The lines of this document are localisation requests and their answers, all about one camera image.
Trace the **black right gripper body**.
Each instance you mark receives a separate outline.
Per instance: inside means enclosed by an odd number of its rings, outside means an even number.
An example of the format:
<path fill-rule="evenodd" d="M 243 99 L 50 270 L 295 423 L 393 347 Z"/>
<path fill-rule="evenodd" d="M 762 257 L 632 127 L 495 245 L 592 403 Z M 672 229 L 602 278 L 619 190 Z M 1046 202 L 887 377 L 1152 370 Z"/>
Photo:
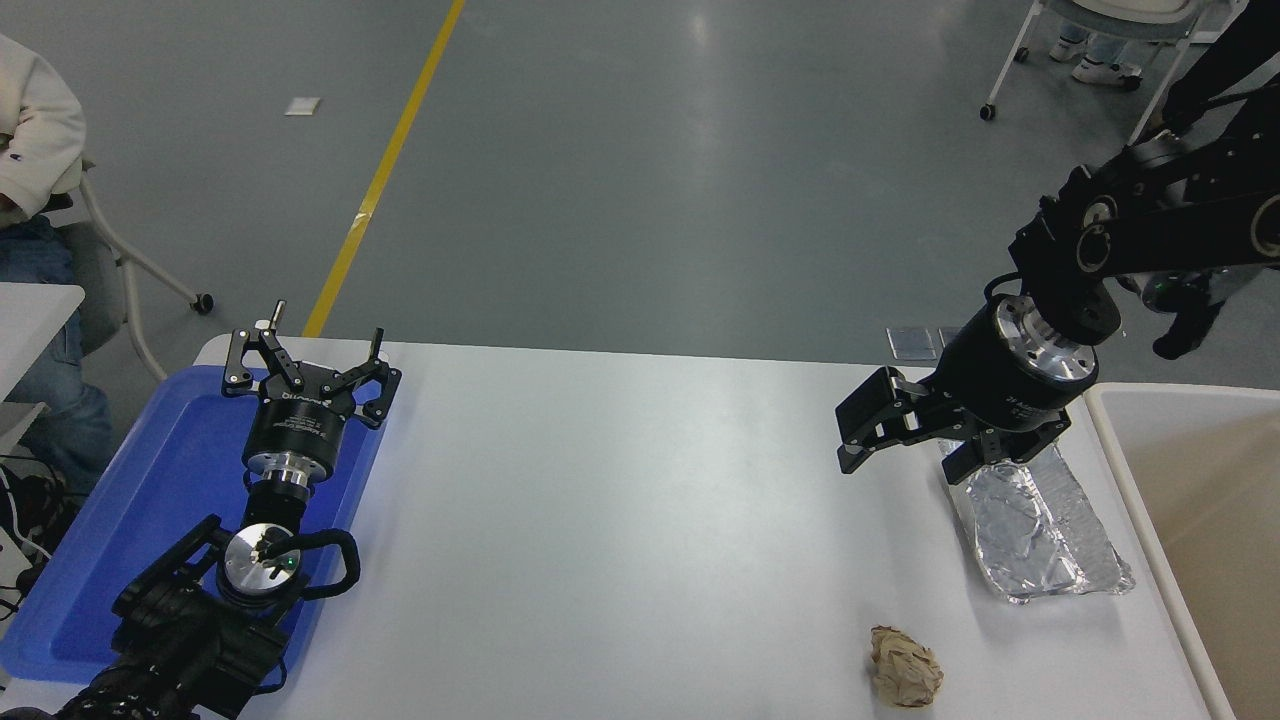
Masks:
<path fill-rule="evenodd" d="M 945 347 L 933 387 L 988 427 L 1060 433 L 1098 379 L 1094 347 L 1053 329 L 1033 304 L 987 304 Z"/>

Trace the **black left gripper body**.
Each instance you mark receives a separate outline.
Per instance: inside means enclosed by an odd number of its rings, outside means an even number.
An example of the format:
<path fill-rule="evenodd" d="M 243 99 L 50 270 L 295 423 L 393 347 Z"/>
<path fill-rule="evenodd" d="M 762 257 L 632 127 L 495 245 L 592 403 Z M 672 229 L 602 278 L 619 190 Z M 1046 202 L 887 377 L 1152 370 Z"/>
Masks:
<path fill-rule="evenodd" d="M 260 405 L 243 448 L 251 471 L 265 471 L 270 459 L 285 454 L 301 456 L 311 471 L 334 470 L 356 402 L 351 389 L 323 397 L 329 383 L 297 389 L 283 375 L 270 375 L 259 384 Z"/>

